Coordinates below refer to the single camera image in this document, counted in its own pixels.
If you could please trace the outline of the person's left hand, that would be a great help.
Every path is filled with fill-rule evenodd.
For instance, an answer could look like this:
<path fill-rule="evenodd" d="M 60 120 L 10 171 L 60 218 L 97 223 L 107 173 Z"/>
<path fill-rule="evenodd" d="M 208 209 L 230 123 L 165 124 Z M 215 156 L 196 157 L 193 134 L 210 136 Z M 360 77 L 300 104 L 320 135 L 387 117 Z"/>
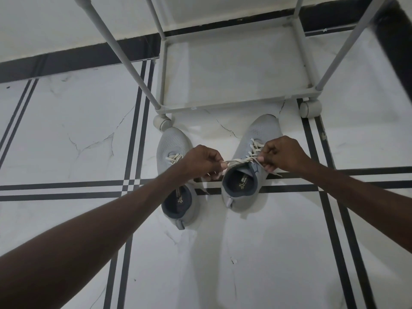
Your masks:
<path fill-rule="evenodd" d="M 189 150 L 183 160 L 178 162 L 180 180 L 188 182 L 203 178 L 208 182 L 219 179 L 226 169 L 211 169 L 211 158 L 215 156 L 223 159 L 218 150 L 204 145 L 197 145 Z"/>

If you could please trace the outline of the person's right hand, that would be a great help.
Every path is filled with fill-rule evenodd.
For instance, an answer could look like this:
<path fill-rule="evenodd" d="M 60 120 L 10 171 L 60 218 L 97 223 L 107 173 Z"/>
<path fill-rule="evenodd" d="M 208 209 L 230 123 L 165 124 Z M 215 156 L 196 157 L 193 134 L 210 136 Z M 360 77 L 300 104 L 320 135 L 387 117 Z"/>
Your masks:
<path fill-rule="evenodd" d="M 302 173 L 307 169 L 313 160 L 306 155 L 298 141 L 288 136 L 267 141 L 261 152 L 268 154 L 267 171 L 273 172 L 276 169 Z"/>

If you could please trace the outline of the person's right forearm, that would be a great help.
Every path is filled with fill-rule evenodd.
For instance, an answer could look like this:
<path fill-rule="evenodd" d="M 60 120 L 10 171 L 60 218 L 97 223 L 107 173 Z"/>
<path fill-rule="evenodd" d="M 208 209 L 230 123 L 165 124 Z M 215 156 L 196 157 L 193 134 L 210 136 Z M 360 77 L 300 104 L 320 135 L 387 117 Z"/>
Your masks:
<path fill-rule="evenodd" d="M 296 172 L 412 254 L 412 198 L 356 180 L 309 157 Z"/>

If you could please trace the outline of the person's left forearm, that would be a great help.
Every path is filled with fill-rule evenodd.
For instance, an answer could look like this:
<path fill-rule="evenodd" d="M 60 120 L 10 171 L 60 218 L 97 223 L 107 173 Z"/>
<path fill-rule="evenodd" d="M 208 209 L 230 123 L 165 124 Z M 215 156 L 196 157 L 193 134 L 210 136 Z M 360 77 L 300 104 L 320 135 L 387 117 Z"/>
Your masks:
<path fill-rule="evenodd" d="M 134 192 L 85 212 L 0 256 L 0 309 L 60 309 L 110 261 L 177 187 L 183 162 Z"/>

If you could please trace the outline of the grey mesh sneaker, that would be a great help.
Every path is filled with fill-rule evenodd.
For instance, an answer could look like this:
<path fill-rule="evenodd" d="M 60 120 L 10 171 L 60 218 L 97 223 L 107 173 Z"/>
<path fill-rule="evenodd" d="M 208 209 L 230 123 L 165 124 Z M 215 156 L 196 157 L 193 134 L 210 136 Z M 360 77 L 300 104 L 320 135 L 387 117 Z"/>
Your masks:
<path fill-rule="evenodd" d="M 279 120 L 271 114 L 261 115 L 249 126 L 241 140 L 250 135 L 262 136 L 267 141 L 281 137 Z M 221 195 L 225 206 L 237 213 L 248 210 L 258 197 L 265 180 L 241 182 L 223 179 Z"/>
<path fill-rule="evenodd" d="M 181 153 L 184 157 L 190 149 L 192 144 L 181 130 L 171 127 L 164 131 L 157 147 L 157 174 L 161 175 L 172 166 L 166 156 Z M 161 208 L 178 230 L 190 226 L 197 219 L 200 209 L 195 182 L 190 180 L 173 190 L 162 202 Z"/>

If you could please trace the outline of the grey rack caster wheel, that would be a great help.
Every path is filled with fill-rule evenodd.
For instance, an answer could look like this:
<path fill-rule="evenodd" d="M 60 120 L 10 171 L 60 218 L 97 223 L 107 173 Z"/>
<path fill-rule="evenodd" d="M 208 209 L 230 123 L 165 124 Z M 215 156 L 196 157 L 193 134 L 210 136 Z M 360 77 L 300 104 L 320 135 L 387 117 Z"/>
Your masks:
<path fill-rule="evenodd" d="M 322 104 L 317 98 L 302 101 L 299 105 L 299 112 L 301 118 L 312 119 L 318 117 L 322 112 Z"/>
<path fill-rule="evenodd" d="M 172 120 L 166 114 L 157 114 L 153 119 L 153 125 L 161 132 L 173 126 Z"/>

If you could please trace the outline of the grey metal shelf rack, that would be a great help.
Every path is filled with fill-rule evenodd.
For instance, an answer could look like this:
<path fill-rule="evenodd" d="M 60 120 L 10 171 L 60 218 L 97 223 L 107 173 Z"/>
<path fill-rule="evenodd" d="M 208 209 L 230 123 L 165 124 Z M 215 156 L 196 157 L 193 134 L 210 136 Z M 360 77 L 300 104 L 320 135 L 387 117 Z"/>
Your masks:
<path fill-rule="evenodd" d="M 158 89 L 150 92 L 91 0 L 74 0 L 149 98 L 158 114 L 264 100 L 316 99 L 386 0 L 372 0 L 323 76 L 308 48 L 298 0 L 293 15 L 213 30 L 165 36 L 152 0 L 146 0 L 161 35 Z"/>

